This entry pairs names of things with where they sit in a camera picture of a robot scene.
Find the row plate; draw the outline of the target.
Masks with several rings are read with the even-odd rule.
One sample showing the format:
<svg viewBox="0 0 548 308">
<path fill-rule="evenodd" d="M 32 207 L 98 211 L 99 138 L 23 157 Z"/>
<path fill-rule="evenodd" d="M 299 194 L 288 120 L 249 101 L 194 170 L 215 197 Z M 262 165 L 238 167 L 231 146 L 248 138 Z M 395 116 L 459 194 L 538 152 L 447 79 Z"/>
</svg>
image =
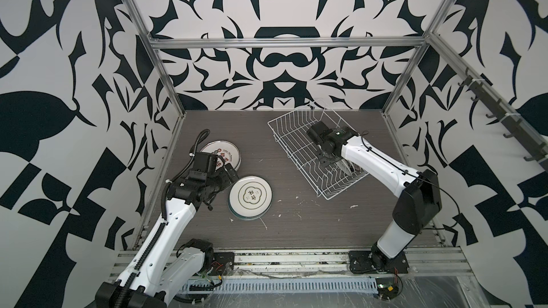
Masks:
<svg viewBox="0 0 548 308">
<path fill-rule="evenodd" d="M 228 195 L 228 207 L 241 220 L 261 218 L 271 207 L 273 191 L 270 184 L 258 176 L 237 181 Z"/>
<path fill-rule="evenodd" d="M 225 164 L 231 164 L 236 171 L 241 165 L 241 151 L 234 143 L 229 141 L 212 141 L 201 148 L 201 152 L 220 155 Z"/>
</svg>

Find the white wire dish rack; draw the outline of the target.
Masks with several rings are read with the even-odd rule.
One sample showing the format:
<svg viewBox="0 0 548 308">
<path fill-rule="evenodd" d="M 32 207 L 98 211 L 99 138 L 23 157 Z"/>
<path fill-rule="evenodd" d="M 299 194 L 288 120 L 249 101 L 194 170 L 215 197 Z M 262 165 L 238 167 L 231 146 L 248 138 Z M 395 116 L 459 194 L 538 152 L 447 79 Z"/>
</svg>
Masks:
<svg viewBox="0 0 548 308">
<path fill-rule="evenodd" d="M 325 101 L 317 100 L 268 121 L 275 142 L 284 150 L 318 197 L 331 200 L 346 191 L 368 172 L 342 158 L 326 156 L 307 132 L 323 123 L 334 130 L 348 128 L 348 122 Z"/>
</svg>

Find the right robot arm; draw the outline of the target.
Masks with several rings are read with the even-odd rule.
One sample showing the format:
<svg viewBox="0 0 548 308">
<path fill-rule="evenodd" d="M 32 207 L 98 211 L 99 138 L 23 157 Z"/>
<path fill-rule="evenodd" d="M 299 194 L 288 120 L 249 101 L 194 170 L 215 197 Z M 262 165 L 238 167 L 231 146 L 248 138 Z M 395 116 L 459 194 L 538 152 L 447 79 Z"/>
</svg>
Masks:
<svg viewBox="0 0 548 308">
<path fill-rule="evenodd" d="M 386 272 L 405 248 L 442 210 L 438 176 L 418 171 L 376 148 L 352 128 L 330 128 L 323 122 L 307 130 L 318 148 L 318 158 L 328 164 L 352 163 L 383 184 L 396 198 L 392 221 L 372 246 L 362 272 Z"/>
</svg>

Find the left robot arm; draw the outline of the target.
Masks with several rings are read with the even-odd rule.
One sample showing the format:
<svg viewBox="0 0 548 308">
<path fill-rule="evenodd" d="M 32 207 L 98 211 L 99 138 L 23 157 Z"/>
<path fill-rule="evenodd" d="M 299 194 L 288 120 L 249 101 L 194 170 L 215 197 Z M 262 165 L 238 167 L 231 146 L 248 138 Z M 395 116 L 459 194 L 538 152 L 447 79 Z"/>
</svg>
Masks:
<svg viewBox="0 0 548 308">
<path fill-rule="evenodd" d="M 166 181 L 161 215 L 128 266 L 114 282 L 104 282 L 92 307 L 167 307 L 195 274 L 209 269 L 213 246 L 205 240 L 187 242 L 169 262 L 182 232 L 205 205 L 239 177 L 235 168 L 215 153 L 192 152 L 187 166 Z"/>
</svg>

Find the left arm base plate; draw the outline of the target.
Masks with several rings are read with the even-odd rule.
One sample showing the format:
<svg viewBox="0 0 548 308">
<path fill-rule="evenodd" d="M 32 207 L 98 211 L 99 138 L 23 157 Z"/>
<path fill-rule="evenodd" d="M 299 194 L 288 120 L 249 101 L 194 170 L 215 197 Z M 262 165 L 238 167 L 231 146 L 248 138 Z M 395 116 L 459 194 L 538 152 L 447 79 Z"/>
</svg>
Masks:
<svg viewBox="0 0 548 308">
<path fill-rule="evenodd" d="M 224 276 L 233 270 L 235 263 L 234 252 L 214 252 L 205 255 L 202 273 L 208 276 Z"/>
</svg>

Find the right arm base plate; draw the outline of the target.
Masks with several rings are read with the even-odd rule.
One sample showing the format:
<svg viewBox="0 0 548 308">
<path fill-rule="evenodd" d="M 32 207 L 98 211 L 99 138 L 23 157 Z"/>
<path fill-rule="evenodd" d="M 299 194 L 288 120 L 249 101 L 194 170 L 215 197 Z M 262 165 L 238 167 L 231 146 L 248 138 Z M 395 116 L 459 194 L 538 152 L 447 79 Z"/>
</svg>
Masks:
<svg viewBox="0 0 548 308">
<path fill-rule="evenodd" d="M 402 251 L 395 258 L 388 258 L 381 251 L 357 251 L 348 253 L 349 270 L 355 275 L 398 273 L 408 274 L 409 262 Z"/>
</svg>

